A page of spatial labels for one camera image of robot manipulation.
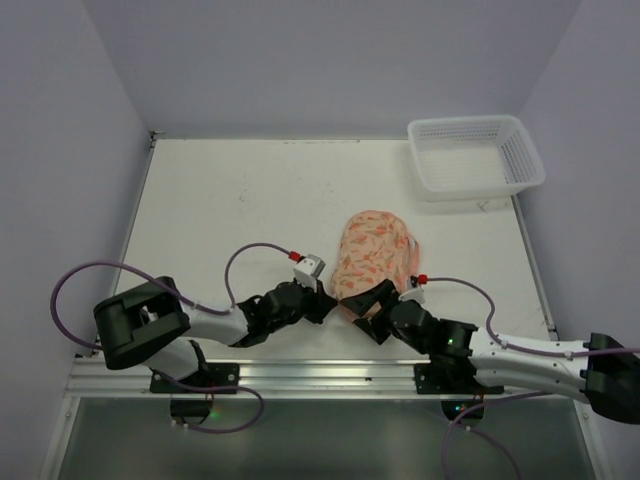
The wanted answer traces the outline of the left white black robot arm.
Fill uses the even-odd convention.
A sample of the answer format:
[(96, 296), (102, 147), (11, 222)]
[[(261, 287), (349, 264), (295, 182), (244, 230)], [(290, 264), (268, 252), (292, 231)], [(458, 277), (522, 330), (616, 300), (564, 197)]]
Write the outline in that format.
[(100, 302), (93, 316), (110, 370), (137, 365), (169, 374), (185, 392), (201, 390), (208, 379), (199, 339), (231, 348), (251, 348), (279, 330), (305, 319), (321, 324), (337, 306), (320, 281), (314, 287), (282, 282), (217, 316), (176, 297), (163, 276)]

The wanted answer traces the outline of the floral mesh laundry bag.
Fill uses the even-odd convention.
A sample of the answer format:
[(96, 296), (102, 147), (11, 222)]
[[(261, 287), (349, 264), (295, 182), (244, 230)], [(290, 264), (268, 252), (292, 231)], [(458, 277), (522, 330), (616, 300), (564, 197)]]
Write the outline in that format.
[(362, 211), (344, 227), (331, 291), (341, 301), (390, 280), (404, 293), (419, 266), (420, 245), (401, 218), (390, 212)]

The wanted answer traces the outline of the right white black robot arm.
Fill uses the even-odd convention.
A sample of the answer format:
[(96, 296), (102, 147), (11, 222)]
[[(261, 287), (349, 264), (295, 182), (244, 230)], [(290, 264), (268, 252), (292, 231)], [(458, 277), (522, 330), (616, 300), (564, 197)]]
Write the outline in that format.
[(390, 280), (340, 300), (379, 344), (389, 337), (427, 361), (414, 367), (420, 394), (500, 394), (509, 387), (564, 396), (612, 421), (639, 422), (639, 352), (609, 335), (541, 341), (496, 332), (490, 324), (437, 318), (425, 307), (431, 280), (414, 276), (400, 292)]

